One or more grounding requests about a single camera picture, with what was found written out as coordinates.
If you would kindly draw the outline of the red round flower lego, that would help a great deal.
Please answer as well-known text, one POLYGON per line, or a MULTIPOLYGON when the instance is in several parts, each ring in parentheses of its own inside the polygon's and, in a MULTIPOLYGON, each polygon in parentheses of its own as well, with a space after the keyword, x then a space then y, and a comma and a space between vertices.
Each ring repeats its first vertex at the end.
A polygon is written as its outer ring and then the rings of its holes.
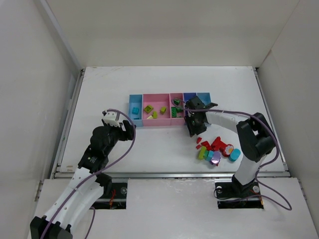
POLYGON ((229 157, 234 150, 234 146, 231 144, 227 144, 225 148, 222 150, 222 155, 224 157, 229 157))

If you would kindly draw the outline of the metal table rail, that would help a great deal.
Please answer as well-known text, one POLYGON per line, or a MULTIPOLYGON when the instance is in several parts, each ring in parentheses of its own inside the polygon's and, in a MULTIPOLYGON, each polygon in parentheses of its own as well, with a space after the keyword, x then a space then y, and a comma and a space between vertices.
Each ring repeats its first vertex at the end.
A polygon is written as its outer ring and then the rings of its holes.
MULTIPOLYGON (((103 173, 113 178, 133 179, 180 179, 180 178, 231 178, 234 172, 110 172, 103 173)), ((289 171, 270 172, 261 171, 258 174, 262 178, 286 178, 290 177, 289 171)))

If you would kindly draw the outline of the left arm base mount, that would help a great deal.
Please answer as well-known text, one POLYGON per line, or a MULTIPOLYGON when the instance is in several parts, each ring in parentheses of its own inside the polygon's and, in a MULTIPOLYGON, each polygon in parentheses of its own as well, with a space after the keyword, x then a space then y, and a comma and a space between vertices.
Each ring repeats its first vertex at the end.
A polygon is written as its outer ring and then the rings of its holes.
POLYGON ((127 207, 127 181, 115 181, 109 191, 93 203, 92 207, 96 210, 124 210, 127 207))

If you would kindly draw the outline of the lime square lego brick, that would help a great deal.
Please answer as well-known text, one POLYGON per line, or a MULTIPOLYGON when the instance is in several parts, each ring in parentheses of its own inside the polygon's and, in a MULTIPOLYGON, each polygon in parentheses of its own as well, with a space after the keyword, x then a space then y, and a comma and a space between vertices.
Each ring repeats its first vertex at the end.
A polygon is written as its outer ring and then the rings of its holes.
POLYGON ((160 109, 160 114, 161 114, 161 115, 164 115, 165 112, 166 112, 166 107, 161 107, 161 109, 160 109))

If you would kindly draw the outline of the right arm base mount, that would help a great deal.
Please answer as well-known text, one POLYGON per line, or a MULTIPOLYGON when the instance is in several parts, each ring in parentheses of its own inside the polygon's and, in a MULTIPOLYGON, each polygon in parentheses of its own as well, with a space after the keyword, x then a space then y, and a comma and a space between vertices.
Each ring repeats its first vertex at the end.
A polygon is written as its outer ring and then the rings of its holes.
POLYGON ((235 192, 231 182, 215 182, 214 197, 217 199, 218 209, 263 209, 261 197, 252 197, 260 195, 260 188, 257 182, 243 192, 235 192))

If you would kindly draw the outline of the red lego cluster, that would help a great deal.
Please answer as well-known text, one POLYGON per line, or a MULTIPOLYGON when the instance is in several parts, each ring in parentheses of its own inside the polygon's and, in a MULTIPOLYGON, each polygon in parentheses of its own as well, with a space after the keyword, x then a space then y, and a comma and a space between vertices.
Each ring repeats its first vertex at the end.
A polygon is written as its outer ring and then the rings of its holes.
POLYGON ((203 141, 201 140, 200 143, 197 143, 198 145, 205 146, 207 150, 212 150, 212 151, 221 151, 225 148, 227 145, 221 140, 221 137, 217 137, 212 143, 209 143, 209 141, 203 141))

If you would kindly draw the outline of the lavender flower lego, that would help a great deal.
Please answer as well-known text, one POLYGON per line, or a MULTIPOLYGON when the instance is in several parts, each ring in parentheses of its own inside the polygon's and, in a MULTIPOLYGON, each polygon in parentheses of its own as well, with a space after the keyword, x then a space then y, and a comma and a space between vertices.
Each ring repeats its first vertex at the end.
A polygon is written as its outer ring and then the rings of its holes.
POLYGON ((221 159, 221 153, 219 151, 214 151, 213 156, 210 160, 210 163, 212 165, 218 165, 221 159))

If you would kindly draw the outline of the light blue bin left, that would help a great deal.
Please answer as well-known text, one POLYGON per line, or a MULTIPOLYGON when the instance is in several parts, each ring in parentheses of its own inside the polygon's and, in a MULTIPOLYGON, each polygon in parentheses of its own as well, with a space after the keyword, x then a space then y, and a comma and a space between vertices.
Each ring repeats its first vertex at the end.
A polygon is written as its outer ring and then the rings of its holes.
POLYGON ((143 114, 143 95, 135 94, 129 96, 129 117, 136 125, 136 127, 142 127, 142 114, 143 114))

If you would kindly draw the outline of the green lego row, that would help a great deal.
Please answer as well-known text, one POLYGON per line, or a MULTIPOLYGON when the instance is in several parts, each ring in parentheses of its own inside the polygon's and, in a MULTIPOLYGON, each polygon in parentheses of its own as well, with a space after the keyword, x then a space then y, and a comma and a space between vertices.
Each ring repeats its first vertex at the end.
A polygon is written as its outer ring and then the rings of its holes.
POLYGON ((183 114, 183 110, 177 107, 171 107, 171 117, 174 118, 181 118, 183 114))

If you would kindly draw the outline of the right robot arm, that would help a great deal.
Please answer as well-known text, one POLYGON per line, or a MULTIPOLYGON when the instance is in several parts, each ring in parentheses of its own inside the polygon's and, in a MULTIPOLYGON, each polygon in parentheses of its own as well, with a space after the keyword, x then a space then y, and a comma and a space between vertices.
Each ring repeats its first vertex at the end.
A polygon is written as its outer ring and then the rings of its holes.
POLYGON ((184 120, 191 137, 205 132, 207 124, 219 125, 238 135, 243 158, 231 185, 236 194, 247 190, 255 181, 264 158, 278 146, 264 115, 214 109, 217 104, 205 105, 197 96, 184 106, 187 111, 184 120))

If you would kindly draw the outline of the small pink bin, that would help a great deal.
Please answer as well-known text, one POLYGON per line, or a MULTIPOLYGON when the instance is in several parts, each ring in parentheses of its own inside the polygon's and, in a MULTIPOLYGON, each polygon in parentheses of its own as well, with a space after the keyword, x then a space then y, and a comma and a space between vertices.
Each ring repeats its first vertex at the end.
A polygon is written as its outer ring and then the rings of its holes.
POLYGON ((183 93, 171 93, 170 94, 170 109, 171 109, 171 125, 184 125, 185 112, 183 93))

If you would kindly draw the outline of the teal lego bricks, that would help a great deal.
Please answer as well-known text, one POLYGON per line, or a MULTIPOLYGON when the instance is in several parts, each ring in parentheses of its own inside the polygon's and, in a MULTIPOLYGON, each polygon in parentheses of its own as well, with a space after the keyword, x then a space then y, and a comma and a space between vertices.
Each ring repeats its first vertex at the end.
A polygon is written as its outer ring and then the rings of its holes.
POLYGON ((132 114, 134 114, 134 115, 138 115, 139 114, 139 108, 137 108, 137 107, 133 107, 132 108, 132 114))

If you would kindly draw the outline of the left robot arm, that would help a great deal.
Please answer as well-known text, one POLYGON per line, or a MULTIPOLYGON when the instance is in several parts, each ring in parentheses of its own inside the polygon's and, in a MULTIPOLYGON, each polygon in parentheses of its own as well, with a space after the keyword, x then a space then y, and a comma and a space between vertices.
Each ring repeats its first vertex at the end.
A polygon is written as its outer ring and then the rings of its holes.
POLYGON ((63 193, 42 216, 30 223, 33 239, 71 239, 79 221, 103 194, 112 188, 112 178, 103 173, 108 156, 118 141, 135 141, 136 127, 130 120, 103 119, 63 193))

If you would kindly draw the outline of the lime tall lego brick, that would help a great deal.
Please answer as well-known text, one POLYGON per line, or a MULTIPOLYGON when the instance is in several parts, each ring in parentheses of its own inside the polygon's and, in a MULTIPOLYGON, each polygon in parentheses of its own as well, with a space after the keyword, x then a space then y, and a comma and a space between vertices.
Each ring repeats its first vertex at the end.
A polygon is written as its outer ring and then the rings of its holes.
POLYGON ((206 147, 202 146, 200 148, 199 154, 198 154, 198 159, 203 160, 205 158, 205 152, 206 152, 206 147))

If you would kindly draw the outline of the lime curved lego piece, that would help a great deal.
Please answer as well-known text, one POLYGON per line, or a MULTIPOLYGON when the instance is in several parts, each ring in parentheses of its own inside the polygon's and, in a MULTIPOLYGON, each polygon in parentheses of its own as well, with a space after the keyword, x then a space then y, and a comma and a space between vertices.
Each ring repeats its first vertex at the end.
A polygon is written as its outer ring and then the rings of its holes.
POLYGON ((157 119, 158 118, 158 113, 156 111, 153 111, 152 117, 154 119, 157 119))

